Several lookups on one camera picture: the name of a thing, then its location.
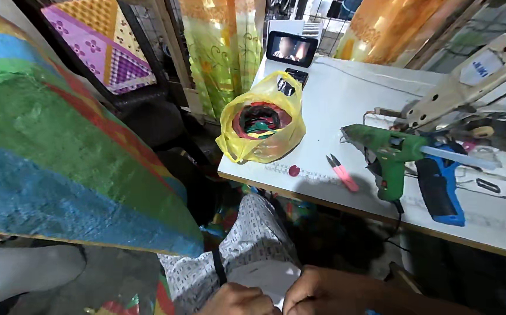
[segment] green fabric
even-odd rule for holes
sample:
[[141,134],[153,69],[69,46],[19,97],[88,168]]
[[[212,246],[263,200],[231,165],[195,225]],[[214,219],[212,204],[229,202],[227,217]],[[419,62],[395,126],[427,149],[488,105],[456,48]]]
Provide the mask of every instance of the green fabric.
[[39,66],[34,66],[30,61],[19,58],[0,58],[0,73],[1,74],[24,74],[33,78],[40,78],[51,85],[54,85],[61,90],[73,94],[71,87],[68,83],[57,74],[54,74],[47,69]]
[[0,147],[202,239],[178,196],[33,76],[0,74]]
[[216,120],[226,104],[249,90],[261,63],[262,38],[252,16],[238,21],[237,31],[183,17],[196,90],[203,111]]

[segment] pink thread snips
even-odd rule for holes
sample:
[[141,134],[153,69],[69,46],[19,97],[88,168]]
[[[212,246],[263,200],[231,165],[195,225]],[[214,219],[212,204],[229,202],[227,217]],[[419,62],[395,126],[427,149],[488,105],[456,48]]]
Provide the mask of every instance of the pink thread snips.
[[347,172],[347,170],[340,164],[340,162],[335,158],[333,154],[331,154],[331,157],[328,157],[327,161],[329,164],[331,164],[331,167],[335,171],[337,175],[339,175],[340,180],[342,183],[352,192],[357,192],[359,187],[358,184],[350,177],[350,174]]

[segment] wooden frame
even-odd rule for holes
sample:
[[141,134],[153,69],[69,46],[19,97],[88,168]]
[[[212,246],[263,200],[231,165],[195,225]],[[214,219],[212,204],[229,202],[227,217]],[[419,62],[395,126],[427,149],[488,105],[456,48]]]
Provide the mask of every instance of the wooden frame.
[[175,71],[178,74],[181,87],[185,93],[187,104],[189,105],[189,111],[191,114],[204,123],[204,112],[201,101],[199,100],[199,94],[194,88],[194,82],[190,75],[189,60],[185,58],[183,52],[185,47],[183,42],[179,39],[179,25],[175,22],[175,16],[173,15],[173,8],[169,0],[151,0],[152,10],[156,16],[160,17],[161,23],[164,27],[167,41],[167,47],[170,50],[171,59],[175,66]]

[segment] black strap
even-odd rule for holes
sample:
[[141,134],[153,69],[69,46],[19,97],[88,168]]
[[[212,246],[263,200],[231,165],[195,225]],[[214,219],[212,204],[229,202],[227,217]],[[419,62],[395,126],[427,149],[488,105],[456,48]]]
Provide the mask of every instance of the black strap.
[[220,279],[220,286],[222,286],[224,283],[228,282],[228,278],[226,278],[226,272],[224,271],[224,266],[222,266],[222,259],[220,258],[220,251],[218,248],[212,251],[212,259],[215,262],[215,270]]

